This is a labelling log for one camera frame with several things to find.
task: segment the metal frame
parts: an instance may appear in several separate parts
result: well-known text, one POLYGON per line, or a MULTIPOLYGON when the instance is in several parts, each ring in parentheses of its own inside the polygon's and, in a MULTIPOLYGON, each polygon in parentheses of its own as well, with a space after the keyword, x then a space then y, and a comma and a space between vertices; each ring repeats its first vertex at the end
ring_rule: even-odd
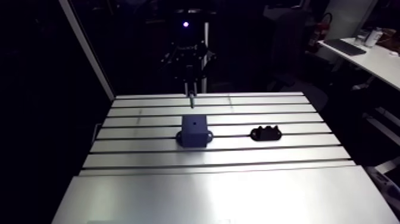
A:
POLYGON ((113 93, 111 85, 108 82, 106 75, 104 75, 104 72, 98 62, 98 59, 95 56, 95 53, 93 52, 92 48, 89 45, 89 42, 87 40, 87 37, 83 29, 80 27, 79 20, 74 13, 70 1, 69 0, 58 0, 58 1, 61 5, 62 10, 67 16, 68 22, 70 23, 75 33, 75 36, 79 41, 80 46, 85 52, 87 59, 89 60, 94 72, 96 73, 96 76, 99 79, 101 86, 103 87, 105 93, 107 94, 108 99, 110 101, 113 101, 115 99, 115 95, 113 93))

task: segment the dark background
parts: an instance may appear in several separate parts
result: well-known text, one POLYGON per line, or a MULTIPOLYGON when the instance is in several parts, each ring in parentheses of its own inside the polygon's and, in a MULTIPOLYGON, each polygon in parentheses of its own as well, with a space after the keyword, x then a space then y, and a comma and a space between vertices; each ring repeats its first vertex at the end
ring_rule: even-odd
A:
MULTIPOLYGON (((111 7, 113 12, 103 0, 72 2, 117 95, 182 92, 157 69, 171 36, 171 30, 159 22, 163 12, 154 14, 150 5, 141 6, 145 1, 117 1, 120 7, 111 7)), ((268 74, 265 43, 272 29, 265 29, 261 18, 265 2, 207 3, 219 12, 210 25, 210 49, 219 59, 209 79, 210 92, 267 90, 266 83, 257 79, 268 74)), ((311 1, 310 17, 319 21, 328 3, 311 1)), ((374 10, 373 16, 380 18, 376 15, 380 11, 374 10)), ((9 188, 4 194, 10 197, 7 206, 12 210, 6 216, 13 222, 50 223, 110 101, 58 1, 2 1, 0 16, 0 89, 5 112, 1 148, 7 174, 4 186, 9 188)), ((352 94, 348 89, 366 80, 367 73, 345 65, 332 74, 333 65, 327 61, 310 54, 303 59, 297 83, 313 86, 329 99, 321 115, 357 164, 375 166, 398 155, 397 145, 360 116, 362 110, 381 103, 394 108, 398 91, 376 81, 368 91, 352 94)), ((315 104, 316 94, 306 95, 315 104)))

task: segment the desk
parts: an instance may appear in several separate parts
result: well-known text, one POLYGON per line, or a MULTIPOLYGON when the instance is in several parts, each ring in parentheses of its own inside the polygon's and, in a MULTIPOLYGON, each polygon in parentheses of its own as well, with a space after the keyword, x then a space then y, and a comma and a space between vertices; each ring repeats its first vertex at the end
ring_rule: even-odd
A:
MULTIPOLYGON (((345 38, 342 40, 347 43, 354 43, 354 38, 345 38)), ((400 91, 400 57, 390 55, 390 50, 378 45, 375 45, 372 48, 357 46, 367 51, 367 53, 350 56, 325 44, 323 41, 319 41, 319 44, 335 52, 351 63, 363 68, 373 76, 378 77, 400 91)))
POLYGON ((54 224, 399 223, 301 92, 120 96, 54 224), (214 139, 182 149, 182 114, 214 139), (255 142, 278 125, 278 141, 255 142))

